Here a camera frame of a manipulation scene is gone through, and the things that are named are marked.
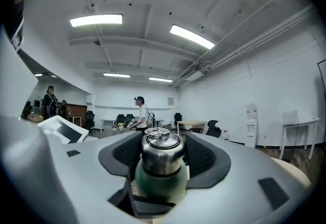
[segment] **desk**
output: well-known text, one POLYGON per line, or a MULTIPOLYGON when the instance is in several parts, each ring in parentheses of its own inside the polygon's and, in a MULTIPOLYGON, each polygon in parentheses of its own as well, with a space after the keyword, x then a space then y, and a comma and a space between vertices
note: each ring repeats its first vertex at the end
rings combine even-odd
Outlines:
POLYGON ((284 147, 286 145, 286 143, 285 143, 286 142, 286 129, 287 128, 301 127, 301 126, 308 126, 308 130, 307 130, 306 136, 305 136, 305 139, 306 139, 305 140, 305 149, 307 148, 307 144, 308 144, 309 126, 314 126, 314 135, 312 137, 311 150, 310 150, 309 157, 308 157, 309 160, 311 159, 312 154, 314 152, 314 148, 315 148, 318 121, 319 121, 319 118, 314 117, 314 118, 310 118, 310 119, 307 119, 307 120, 299 121, 297 124, 285 124, 285 125, 283 125, 283 128, 282 128, 282 140, 281 140, 281 146, 280 146, 280 150, 281 150, 280 160, 282 160, 283 153, 284 153, 284 147))
POLYGON ((79 126, 81 127, 82 126, 82 117, 81 116, 67 116, 67 118, 71 118, 72 120, 72 123, 75 124, 75 119, 76 118, 79 118, 79 126))
POLYGON ((132 128, 132 129, 123 128, 122 131, 120 131, 119 128, 116 127, 116 130, 113 131, 113 128, 110 127, 101 133, 97 133, 96 137, 101 139, 101 138, 105 138, 105 137, 109 137, 109 136, 118 135, 120 133, 132 132, 132 131, 135 131, 135 128, 132 128))
POLYGON ((178 121, 177 122, 177 125, 178 125, 178 135, 180 135, 180 133, 179 133, 180 132, 180 130, 179 130, 179 124, 194 126, 194 125, 199 125, 199 124, 206 125, 206 122, 205 121, 178 121))
POLYGON ((27 119, 28 121, 34 123, 34 124, 38 124, 43 122, 43 117, 42 116, 36 116, 36 115, 27 115, 27 119))
POLYGON ((157 127, 158 127, 158 123, 160 122, 164 122, 164 120, 155 120, 154 123, 157 123, 157 127))
POLYGON ((115 120, 109 120, 109 119, 101 119, 101 128, 100 131, 102 131, 102 129, 104 129, 104 122, 114 122, 115 120))

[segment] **person in black jacket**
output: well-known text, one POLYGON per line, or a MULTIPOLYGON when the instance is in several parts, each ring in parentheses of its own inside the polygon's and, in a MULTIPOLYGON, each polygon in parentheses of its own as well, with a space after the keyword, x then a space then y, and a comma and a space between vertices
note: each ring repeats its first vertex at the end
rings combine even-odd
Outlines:
POLYGON ((67 110, 71 111, 69 107, 67 107, 67 102, 66 100, 62 100, 62 105, 60 106, 60 115, 62 118, 67 119, 67 110))
POLYGON ((49 86, 46 94, 43 98, 43 119, 49 119, 50 117, 56 116, 59 111, 58 99, 55 96, 55 88, 49 86))

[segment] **white wall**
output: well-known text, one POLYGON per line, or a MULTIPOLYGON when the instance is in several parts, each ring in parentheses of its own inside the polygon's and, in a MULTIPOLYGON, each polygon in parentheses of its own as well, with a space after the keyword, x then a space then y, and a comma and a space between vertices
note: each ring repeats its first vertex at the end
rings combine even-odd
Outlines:
POLYGON ((39 79, 38 84, 29 97, 31 105, 34 104, 34 100, 41 100, 44 98, 48 86, 54 86, 55 96, 58 98, 58 102, 66 100, 68 104, 87 105, 87 92, 68 83, 61 82, 58 78, 39 79))
MULTIPOLYGON (((258 111, 258 145, 280 145, 281 114, 291 110, 320 118, 317 143, 322 142, 326 117, 317 63, 326 58, 324 35, 320 25, 298 25, 182 86, 183 119, 218 120, 221 129, 229 130, 231 141, 243 143, 246 104, 254 102, 258 111)), ((304 130, 298 129, 296 141, 295 129, 288 131, 288 145, 302 145, 304 130)))
POLYGON ((46 0, 25 0, 22 49, 53 74, 92 93, 91 76, 80 63, 74 62, 77 57, 70 51, 68 41, 62 41, 66 32, 55 29, 59 27, 56 22, 62 22, 60 18, 53 21, 46 0))
POLYGON ((109 83, 98 81, 94 88, 93 113, 95 128, 100 128, 100 119, 115 120, 118 114, 139 116, 139 107, 134 98, 143 96, 150 112, 157 120, 164 120, 161 125, 174 122, 178 112, 179 95, 175 88, 161 85, 140 85, 135 83, 109 83), (168 97, 174 97, 174 106, 168 106, 168 97))

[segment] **backpack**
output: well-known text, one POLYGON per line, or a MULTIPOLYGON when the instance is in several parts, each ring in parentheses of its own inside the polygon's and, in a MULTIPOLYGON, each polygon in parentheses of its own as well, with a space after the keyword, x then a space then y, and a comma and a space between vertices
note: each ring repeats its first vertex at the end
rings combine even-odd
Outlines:
POLYGON ((50 115, 56 115, 57 107, 59 107, 58 100, 57 100, 56 96, 52 97, 52 95, 49 93, 47 95, 51 99, 50 104, 49 104, 49 113, 50 113, 50 115))

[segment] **man in cap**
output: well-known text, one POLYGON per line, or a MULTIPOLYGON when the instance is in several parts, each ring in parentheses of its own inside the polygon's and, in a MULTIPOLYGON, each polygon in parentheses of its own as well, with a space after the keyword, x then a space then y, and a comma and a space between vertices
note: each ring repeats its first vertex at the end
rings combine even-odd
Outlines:
POLYGON ((142 131, 143 135, 146 129, 148 129, 146 118, 148 117, 147 107, 145 105, 145 99, 142 96, 136 97, 136 105, 140 107, 139 119, 134 123, 131 128, 136 127, 136 131, 142 131))

